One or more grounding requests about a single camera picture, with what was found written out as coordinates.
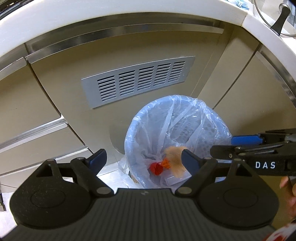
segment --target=trash can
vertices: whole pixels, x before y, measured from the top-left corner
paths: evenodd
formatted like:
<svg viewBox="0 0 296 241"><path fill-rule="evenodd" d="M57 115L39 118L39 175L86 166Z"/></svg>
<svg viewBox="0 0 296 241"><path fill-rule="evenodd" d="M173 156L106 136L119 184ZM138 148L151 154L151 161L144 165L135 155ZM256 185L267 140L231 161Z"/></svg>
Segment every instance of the trash can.
<svg viewBox="0 0 296 241"><path fill-rule="evenodd" d="M124 172L128 168L142 188L171 187L164 181L168 172L156 176L148 170L152 162L162 161L167 147L185 146L203 158L210 156L213 145L230 145L230 140L225 123L203 101L180 95L166 96L147 104L133 118L119 170Z"/></svg>

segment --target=falling brown object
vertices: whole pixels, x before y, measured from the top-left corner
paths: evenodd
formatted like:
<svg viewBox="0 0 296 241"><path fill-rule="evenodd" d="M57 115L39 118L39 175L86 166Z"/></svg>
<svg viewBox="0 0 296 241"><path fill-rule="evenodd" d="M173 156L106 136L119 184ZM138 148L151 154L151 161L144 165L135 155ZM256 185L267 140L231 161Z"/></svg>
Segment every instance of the falling brown object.
<svg viewBox="0 0 296 241"><path fill-rule="evenodd" d="M186 168L182 164L181 154L184 149L187 149L185 146L170 146L165 149L165 157L170 162L170 169L175 177L182 177Z"/></svg>

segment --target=white countertop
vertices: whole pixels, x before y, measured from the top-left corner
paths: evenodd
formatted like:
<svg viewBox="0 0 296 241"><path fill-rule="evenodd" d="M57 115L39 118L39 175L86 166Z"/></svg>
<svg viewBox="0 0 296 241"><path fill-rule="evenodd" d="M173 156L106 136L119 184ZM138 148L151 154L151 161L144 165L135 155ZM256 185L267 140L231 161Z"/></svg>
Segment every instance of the white countertop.
<svg viewBox="0 0 296 241"><path fill-rule="evenodd" d="M253 15L252 7L247 11L224 0L34 0L0 20L0 57L51 30L91 18L134 12L190 14L242 26L296 80L296 39L278 37Z"/></svg>

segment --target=vent slot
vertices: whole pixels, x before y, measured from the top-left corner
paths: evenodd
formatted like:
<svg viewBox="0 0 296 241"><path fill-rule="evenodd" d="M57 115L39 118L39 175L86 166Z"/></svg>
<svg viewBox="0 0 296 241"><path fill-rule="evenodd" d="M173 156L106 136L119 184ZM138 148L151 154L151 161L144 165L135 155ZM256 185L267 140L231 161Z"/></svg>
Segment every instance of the vent slot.
<svg viewBox="0 0 296 241"><path fill-rule="evenodd" d="M132 65L81 80L89 106L99 107L157 88L184 82L195 57Z"/></svg>

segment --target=white floor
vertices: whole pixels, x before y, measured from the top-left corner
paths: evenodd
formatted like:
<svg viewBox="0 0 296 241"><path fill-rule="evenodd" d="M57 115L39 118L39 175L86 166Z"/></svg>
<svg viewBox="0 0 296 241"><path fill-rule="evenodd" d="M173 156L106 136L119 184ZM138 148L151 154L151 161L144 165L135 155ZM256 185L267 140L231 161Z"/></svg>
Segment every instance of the white floor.
<svg viewBox="0 0 296 241"><path fill-rule="evenodd" d="M104 166L102 170L98 173L98 177L106 183L109 187L111 187L114 192L117 191L118 188L128 188L121 179L121 176L118 172L118 163L112 163L108 166ZM12 196L11 193L2 193L4 205L6 207L5 212L0 212L0 238L5 236L10 230L12 230L16 223L13 219L13 216L10 212L9 208L9 200Z"/></svg>

